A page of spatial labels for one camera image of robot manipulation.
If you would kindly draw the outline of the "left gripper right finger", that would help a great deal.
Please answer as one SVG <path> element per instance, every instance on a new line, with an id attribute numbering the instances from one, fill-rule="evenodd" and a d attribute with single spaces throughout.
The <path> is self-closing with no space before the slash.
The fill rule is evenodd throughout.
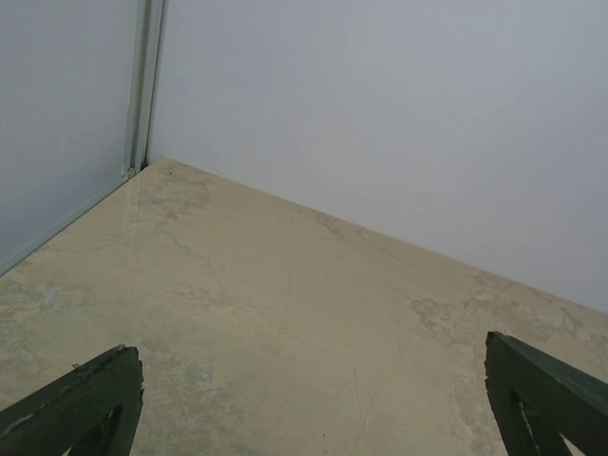
<path id="1" fill-rule="evenodd" d="M 485 387 L 509 455 L 607 453 L 607 384 L 521 340 L 489 332 Z"/>

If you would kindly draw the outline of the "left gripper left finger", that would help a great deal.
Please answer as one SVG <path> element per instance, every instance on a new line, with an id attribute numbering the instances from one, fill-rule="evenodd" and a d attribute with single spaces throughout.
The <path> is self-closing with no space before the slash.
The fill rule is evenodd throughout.
<path id="1" fill-rule="evenodd" d="M 117 346 L 1 411 L 3 455 L 128 455 L 143 409 L 143 363 Z"/>

